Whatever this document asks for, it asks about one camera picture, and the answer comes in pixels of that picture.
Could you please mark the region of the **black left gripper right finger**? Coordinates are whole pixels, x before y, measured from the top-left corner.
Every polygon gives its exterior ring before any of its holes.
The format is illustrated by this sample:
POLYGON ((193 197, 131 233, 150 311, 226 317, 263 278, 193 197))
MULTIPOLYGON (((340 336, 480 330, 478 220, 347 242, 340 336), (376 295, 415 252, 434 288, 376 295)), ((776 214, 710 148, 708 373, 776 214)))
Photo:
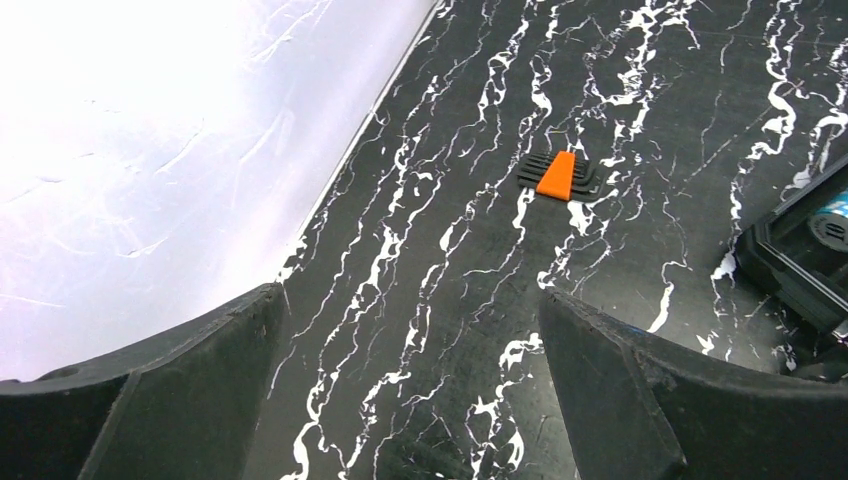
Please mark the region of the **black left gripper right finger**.
POLYGON ((719 360, 558 289, 538 310, 584 479, 843 479, 847 388, 719 360))

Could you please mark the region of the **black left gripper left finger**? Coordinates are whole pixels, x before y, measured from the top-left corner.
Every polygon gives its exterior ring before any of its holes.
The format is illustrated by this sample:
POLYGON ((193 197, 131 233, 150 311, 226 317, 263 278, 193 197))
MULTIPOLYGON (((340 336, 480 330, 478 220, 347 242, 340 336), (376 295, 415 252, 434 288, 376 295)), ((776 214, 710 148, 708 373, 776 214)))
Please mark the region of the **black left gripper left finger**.
POLYGON ((1 384, 5 479, 237 479, 284 318, 267 283, 111 353, 1 384))

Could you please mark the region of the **black poker set case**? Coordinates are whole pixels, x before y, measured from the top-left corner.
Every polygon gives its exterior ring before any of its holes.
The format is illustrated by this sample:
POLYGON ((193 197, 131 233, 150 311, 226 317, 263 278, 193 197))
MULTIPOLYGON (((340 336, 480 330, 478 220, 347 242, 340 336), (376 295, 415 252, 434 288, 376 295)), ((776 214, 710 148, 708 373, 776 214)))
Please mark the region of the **black poker set case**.
POLYGON ((760 217, 736 240, 736 263, 752 283, 801 319, 796 378, 847 383, 847 252, 812 235, 808 220, 847 190, 847 158, 826 167, 798 192, 760 217))

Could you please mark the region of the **light blue chip stack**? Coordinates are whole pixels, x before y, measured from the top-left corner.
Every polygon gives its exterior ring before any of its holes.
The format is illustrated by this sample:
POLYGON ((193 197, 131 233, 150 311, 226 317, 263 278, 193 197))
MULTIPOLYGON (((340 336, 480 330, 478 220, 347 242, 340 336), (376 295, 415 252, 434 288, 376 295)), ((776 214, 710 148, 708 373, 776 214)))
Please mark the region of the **light blue chip stack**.
POLYGON ((829 198, 809 218, 814 238, 831 250, 847 252, 847 190, 829 198))

